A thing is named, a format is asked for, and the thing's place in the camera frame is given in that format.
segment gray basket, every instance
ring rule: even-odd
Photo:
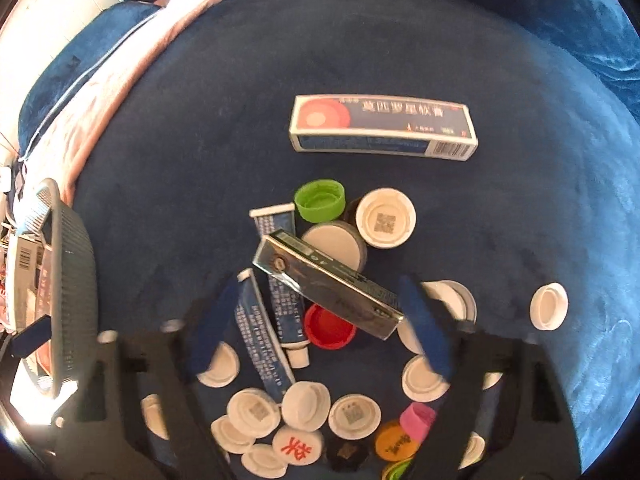
[[[60,200],[51,178],[40,183],[17,234],[42,235],[50,218],[51,373],[52,380],[32,378],[41,390],[57,397],[64,381],[76,378],[95,344],[98,330],[98,291],[94,248],[78,214]],[[26,313],[16,313],[25,320]]]

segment pink bottle cap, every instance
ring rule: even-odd
[[[421,402],[412,402],[400,415],[400,426],[412,440],[422,442],[435,419],[436,412],[433,408]]]

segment red chinese character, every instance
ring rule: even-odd
[[[302,460],[306,458],[306,456],[311,453],[311,448],[307,446],[304,442],[300,442],[298,438],[292,436],[289,439],[289,443],[283,447],[280,451],[285,452],[285,454],[289,455],[293,452],[293,456],[296,460]]]

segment white bottle cap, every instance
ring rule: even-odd
[[[485,374],[482,389],[488,390],[489,388],[493,388],[498,383],[501,377],[502,374],[500,372],[491,372],[490,374]]]
[[[220,343],[209,370],[198,374],[198,380],[209,388],[222,388],[231,384],[240,373],[240,359],[227,343]]]
[[[424,282],[422,286],[431,298],[445,304],[454,319],[458,321],[466,319],[465,302],[452,286],[443,282]]]
[[[431,402],[449,389],[449,383],[433,372],[423,355],[412,358],[402,371],[402,390],[411,400]]]
[[[465,298],[456,290],[456,285],[466,290],[466,296],[467,299],[470,298],[470,302],[465,301]],[[463,285],[447,280],[442,282],[422,282],[422,287],[431,298],[442,301],[455,319],[476,322],[476,302]],[[398,324],[398,336],[408,350],[414,354],[424,354],[422,345],[415,335],[414,328],[406,317]]]
[[[226,414],[236,430],[255,438],[267,436],[280,423],[278,405],[258,388],[247,388],[233,395]]]
[[[408,318],[403,318],[400,323],[398,323],[398,336],[402,344],[414,354],[424,354],[424,350],[422,349],[422,345],[420,341],[418,341],[418,336],[415,335],[414,327],[411,326]]]
[[[306,346],[302,348],[287,348],[287,357],[291,368],[306,368],[309,366],[309,349]]]
[[[357,229],[346,222],[334,221],[313,226],[302,239],[324,254],[360,272],[367,261],[367,245]]]
[[[415,228],[415,208],[408,196],[390,187],[362,197],[356,210],[356,226],[367,244],[379,249],[398,247]]]
[[[309,465],[322,456],[324,441],[319,431],[281,427],[273,436],[273,450],[277,457],[291,465]]]
[[[538,330],[555,330],[564,321],[569,299],[560,283],[541,286],[531,299],[531,322]]]
[[[288,467],[268,444],[254,444],[240,462],[249,473],[261,478],[282,478]]]
[[[238,455],[249,451],[255,443],[254,437],[239,431],[231,423],[228,415],[223,415],[211,423],[211,434],[222,449]]]
[[[462,283],[454,282],[453,280],[440,280],[440,283],[449,285],[460,295],[460,298],[462,298],[462,301],[465,304],[466,320],[475,323],[478,315],[478,307],[476,306],[476,300],[471,294],[471,291],[466,288],[466,286],[462,285]]]
[[[466,447],[462,462],[460,463],[460,469],[467,467],[468,465],[475,464],[482,458],[484,453],[484,438],[478,435],[475,431],[471,432],[471,438],[469,444]]]
[[[297,430],[315,431],[329,415],[331,395],[321,383],[298,381],[291,386],[282,399],[282,418],[287,425]]]
[[[360,440],[376,431],[382,420],[375,400],[351,394],[334,402],[329,411],[329,428],[344,440]]]
[[[146,396],[140,401],[142,407],[142,416],[145,419],[146,426],[160,438],[169,440],[169,433],[164,425],[162,417],[162,408],[160,407],[160,397],[156,394]]]

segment pink blanket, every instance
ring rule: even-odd
[[[25,162],[24,195],[47,177],[71,205],[76,180],[136,81],[193,20],[222,0],[169,0],[95,72],[59,113]]]

